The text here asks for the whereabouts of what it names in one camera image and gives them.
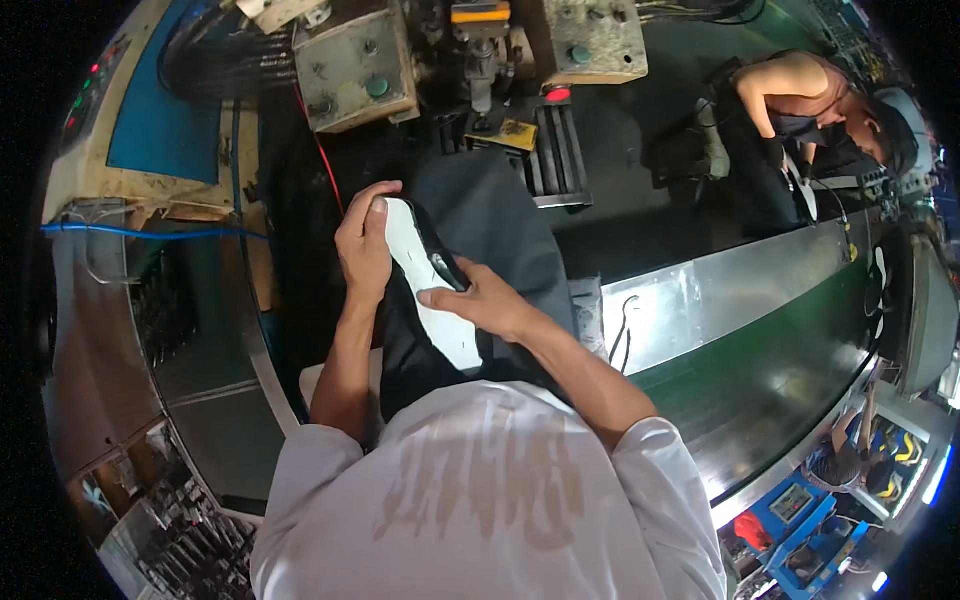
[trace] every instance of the tank top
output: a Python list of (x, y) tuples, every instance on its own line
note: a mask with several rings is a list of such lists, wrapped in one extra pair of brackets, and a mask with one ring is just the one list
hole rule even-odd
[(847, 94), (850, 85), (847, 75), (828, 60), (802, 50), (778, 52), (770, 59), (778, 59), (795, 52), (800, 52), (816, 60), (820, 66), (824, 67), (824, 70), (827, 71), (827, 89), (813, 97), (766, 95), (763, 100), (767, 105), (767, 110), (773, 114), (816, 118), (818, 128), (840, 123), (843, 121), (843, 115), (837, 112), (836, 105)]

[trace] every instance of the conveyor belt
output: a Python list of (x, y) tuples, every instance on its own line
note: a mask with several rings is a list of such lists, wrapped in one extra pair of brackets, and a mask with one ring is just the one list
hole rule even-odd
[[(865, 254), (866, 219), (852, 222)], [(804, 439), (867, 357), (866, 262), (843, 263), (841, 244), (839, 228), (821, 224), (636, 277), (632, 288), (604, 286), (608, 348), (631, 294), (640, 300), (628, 314), (655, 313), (628, 317), (627, 373), (680, 429), (714, 506)], [(732, 276), (728, 252), (762, 268)], [(798, 279), (787, 282), (791, 271)], [(671, 301), (657, 302), (657, 290)], [(618, 368), (623, 355), (612, 359)]]

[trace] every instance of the blue cable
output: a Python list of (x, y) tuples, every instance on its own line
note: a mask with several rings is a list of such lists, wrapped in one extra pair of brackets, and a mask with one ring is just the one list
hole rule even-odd
[(112, 225), (99, 225), (87, 223), (49, 223), (41, 225), (40, 230), (44, 233), (54, 233), (56, 231), (102, 231), (104, 233), (115, 233), (127, 237), (136, 237), (143, 240), (191, 240), (198, 237), (213, 237), (217, 235), (246, 235), (258, 240), (269, 241), (266, 235), (247, 231), (245, 229), (201, 229), (199, 231), (172, 231), (169, 233), (153, 233), (151, 231), (136, 231), (134, 229), (116, 228)]

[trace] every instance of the white t-shirt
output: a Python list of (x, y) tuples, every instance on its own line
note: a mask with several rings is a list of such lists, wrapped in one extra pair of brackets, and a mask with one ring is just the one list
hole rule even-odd
[(251, 574), (260, 600), (726, 597), (676, 427), (642, 420), (610, 454), (549, 392), (489, 381), (400, 411), (367, 456), (295, 431)]

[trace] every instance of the woman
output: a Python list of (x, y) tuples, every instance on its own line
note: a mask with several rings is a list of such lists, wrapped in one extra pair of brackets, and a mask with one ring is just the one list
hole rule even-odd
[(737, 70), (719, 92), (718, 112), (732, 178), (752, 196), (744, 226), (754, 237), (803, 224), (779, 173), (784, 142), (807, 180), (818, 152), (837, 152), (849, 141), (897, 175), (917, 159), (916, 139), (899, 112), (852, 89), (841, 69), (808, 52), (787, 50)]

